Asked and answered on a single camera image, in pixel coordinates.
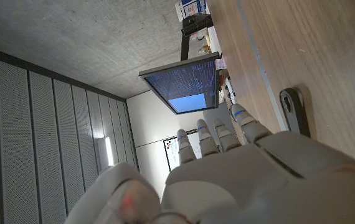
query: wooden surface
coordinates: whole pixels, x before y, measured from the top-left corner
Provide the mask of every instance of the wooden surface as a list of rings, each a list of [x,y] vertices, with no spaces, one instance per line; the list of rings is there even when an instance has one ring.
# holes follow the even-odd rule
[[[355,0],[207,4],[239,103],[273,132],[280,130],[242,10],[277,101],[280,90],[298,87],[312,138],[355,157]]]

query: monitor screen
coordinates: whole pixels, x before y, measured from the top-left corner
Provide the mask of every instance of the monitor screen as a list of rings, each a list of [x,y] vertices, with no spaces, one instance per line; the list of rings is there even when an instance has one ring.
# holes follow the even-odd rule
[[[215,59],[219,53],[184,60],[140,72],[140,77],[175,113],[217,108],[219,79]]]

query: gray wall panel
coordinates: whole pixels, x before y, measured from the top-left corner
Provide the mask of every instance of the gray wall panel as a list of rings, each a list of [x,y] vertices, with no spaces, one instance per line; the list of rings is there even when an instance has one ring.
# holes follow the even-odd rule
[[[111,98],[109,98],[108,101],[110,102],[111,118],[113,121],[116,149],[118,150],[118,158],[120,162],[127,162],[125,146],[123,143],[120,114],[118,112],[118,106],[116,103],[117,101]]]
[[[110,138],[111,150],[113,153],[114,164],[118,163],[118,151],[116,150],[116,142],[114,136],[114,127],[111,120],[110,105],[108,104],[108,97],[99,95],[98,99],[100,101],[100,109],[102,112],[103,126],[104,126],[104,136]]]
[[[126,123],[128,125],[129,141],[130,141],[130,146],[132,148],[133,163],[135,165],[135,168],[138,169],[138,161],[136,159],[136,153],[135,153],[135,147],[134,147],[135,144],[133,143],[132,130],[131,130],[131,127],[130,127],[128,105],[126,103],[123,103],[123,107],[125,109]]]
[[[82,157],[83,177],[86,190],[96,181],[97,162],[93,148],[92,128],[90,126],[86,91],[76,86],[72,87],[75,115],[77,117],[78,141]]]
[[[5,223],[39,222],[31,128],[27,72],[0,62],[0,156]]]
[[[97,167],[99,171],[102,171],[101,161],[100,161],[100,152],[98,151],[97,141],[96,139],[104,138],[104,130],[103,130],[103,122],[102,122],[102,114],[100,113],[100,105],[98,102],[98,94],[86,91],[89,105],[89,114],[90,121],[92,122],[92,131],[93,138],[95,140],[95,150],[96,150],[96,160]]]
[[[135,163],[133,160],[132,146],[131,146],[130,138],[129,138],[129,129],[128,129],[128,123],[126,120],[125,107],[123,105],[123,102],[120,102],[120,101],[117,101],[116,105],[118,106],[118,113],[120,115],[123,144],[125,146],[125,153],[126,153],[126,160],[129,164],[131,164],[134,167]]]
[[[63,223],[66,211],[52,79],[30,72],[30,83],[42,221]]]
[[[64,170],[65,194],[69,212],[84,193],[71,86],[54,80],[54,94]]]
[[[90,119],[92,120],[93,137],[95,139],[104,138],[102,115],[98,103],[98,94],[87,91]]]

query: white robotic hand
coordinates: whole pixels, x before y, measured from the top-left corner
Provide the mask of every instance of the white robotic hand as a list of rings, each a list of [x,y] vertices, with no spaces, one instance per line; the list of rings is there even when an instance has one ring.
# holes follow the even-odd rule
[[[272,134],[232,107],[249,144],[217,119],[218,149],[197,122],[202,158],[177,132],[181,165],[158,196],[128,164],[102,173],[66,223],[355,223],[355,160],[300,134]]]

